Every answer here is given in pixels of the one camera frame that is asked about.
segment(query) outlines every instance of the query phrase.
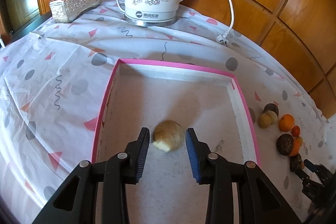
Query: metal screw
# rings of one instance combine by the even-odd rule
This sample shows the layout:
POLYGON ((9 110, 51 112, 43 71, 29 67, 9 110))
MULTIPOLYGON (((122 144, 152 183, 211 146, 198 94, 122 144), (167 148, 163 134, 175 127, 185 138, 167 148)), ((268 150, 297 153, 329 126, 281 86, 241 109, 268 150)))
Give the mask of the metal screw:
POLYGON ((87 160, 82 160, 80 163, 79 163, 79 166, 80 167, 88 167, 89 166, 89 162, 87 160))
POLYGON ((210 153, 208 155, 208 158, 211 159, 211 160, 216 160, 216 159, 218 159, 218 155, 216 153, 210 153))
POLYGON ((123 160, 127 158, 127 153, 121 152, 118 154, 118 159, 123 160))
POLYGON ((255 163, 254 163, 253 161, 249 160, 249 161, 246 163, 246 166, 247 166, 248 168, 255 168, 255 163))

